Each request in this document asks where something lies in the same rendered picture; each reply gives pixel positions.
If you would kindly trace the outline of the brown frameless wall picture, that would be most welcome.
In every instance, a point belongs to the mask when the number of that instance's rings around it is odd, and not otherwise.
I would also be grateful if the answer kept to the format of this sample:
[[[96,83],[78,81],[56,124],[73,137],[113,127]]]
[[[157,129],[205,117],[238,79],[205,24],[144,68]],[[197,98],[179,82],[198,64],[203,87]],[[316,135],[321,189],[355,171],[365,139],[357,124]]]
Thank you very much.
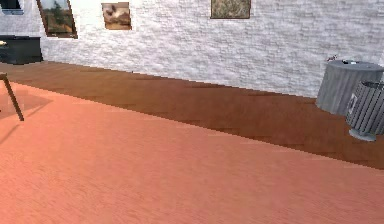
[[[128,2],[103,3],[102,12],[105,28],[108,30],[131,30]]]

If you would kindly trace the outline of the grey slatted waste bin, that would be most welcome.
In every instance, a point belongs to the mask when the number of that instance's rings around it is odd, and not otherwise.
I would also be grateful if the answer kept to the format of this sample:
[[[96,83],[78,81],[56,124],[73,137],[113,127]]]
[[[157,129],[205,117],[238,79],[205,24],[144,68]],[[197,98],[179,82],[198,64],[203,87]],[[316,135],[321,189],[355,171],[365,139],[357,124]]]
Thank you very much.
[[[361,81],[347,106],[349,134],[373,142],[384,135],[384,82]]]

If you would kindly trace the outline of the dark framed landscape picture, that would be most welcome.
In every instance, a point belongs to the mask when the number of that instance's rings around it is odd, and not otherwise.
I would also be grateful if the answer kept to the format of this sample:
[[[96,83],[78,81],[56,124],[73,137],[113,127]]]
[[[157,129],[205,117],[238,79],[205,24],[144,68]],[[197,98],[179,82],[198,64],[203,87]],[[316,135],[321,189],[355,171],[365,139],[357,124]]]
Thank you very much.
[[[77,39],[70,0],[36,0],[48,37]]]

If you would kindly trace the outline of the blue framed window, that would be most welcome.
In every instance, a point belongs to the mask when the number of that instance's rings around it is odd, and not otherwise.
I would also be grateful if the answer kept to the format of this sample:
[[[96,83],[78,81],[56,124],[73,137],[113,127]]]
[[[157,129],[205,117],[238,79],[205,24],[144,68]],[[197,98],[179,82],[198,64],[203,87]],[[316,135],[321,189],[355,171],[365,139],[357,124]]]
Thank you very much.
[[[0,0],[1,11],[5,15],[23,15],[19,0]]]

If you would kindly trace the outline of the dark wooden table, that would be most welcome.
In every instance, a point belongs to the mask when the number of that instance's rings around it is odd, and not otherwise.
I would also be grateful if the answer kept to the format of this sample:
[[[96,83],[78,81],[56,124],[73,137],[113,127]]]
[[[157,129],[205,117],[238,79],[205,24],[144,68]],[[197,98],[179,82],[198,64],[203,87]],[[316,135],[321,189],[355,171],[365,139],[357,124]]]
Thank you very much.
[[[13,90],[12,90],[12,87],[10,85],[10,81],[8,80],[7,73],[0,72],[0,80],[2,80],[4,82],[4,85],[5,85],[6,89],[7,89],[8,95],[10,96],[10,99],[11,99],[11,101],[13,103],[15,111],[16,111],[18,117],[19,117],[19,120],[20,121],[24,121],[24,116],[23,116],[23,114],[21,112],[21,109],[20,109],[19,104],[17,102],[16,96],[15,96]]]

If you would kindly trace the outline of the black low cabinet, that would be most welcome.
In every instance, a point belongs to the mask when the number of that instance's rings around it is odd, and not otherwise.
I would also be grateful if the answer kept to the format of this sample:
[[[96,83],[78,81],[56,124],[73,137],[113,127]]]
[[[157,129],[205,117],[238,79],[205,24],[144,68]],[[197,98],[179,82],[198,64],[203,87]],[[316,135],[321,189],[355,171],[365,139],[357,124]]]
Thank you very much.
[[[0,46],[0,62],[24,65],[43,60],[39,37],[0,35],[0,41],[6,42]]]

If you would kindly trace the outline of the olive textured wall picture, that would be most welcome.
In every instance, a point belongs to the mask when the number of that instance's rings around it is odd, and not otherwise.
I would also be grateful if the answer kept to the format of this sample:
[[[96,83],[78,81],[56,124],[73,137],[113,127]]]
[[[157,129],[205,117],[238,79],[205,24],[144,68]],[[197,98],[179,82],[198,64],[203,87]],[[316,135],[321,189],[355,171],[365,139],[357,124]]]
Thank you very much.
[[[251,0],[211,0],[212,19],[249,19]]]

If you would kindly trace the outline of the grey round side table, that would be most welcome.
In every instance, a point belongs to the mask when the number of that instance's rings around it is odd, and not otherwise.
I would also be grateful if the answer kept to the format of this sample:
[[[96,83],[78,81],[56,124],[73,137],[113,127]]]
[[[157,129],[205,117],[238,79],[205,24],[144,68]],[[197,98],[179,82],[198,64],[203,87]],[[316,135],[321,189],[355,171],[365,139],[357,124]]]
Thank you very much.
[[[342,60],[330,61],[316,99],[316,106],[326,112],[345,116],[353,91],[361,81],[380,81],[384,67],[357,61],[357,64],[343,64]]]

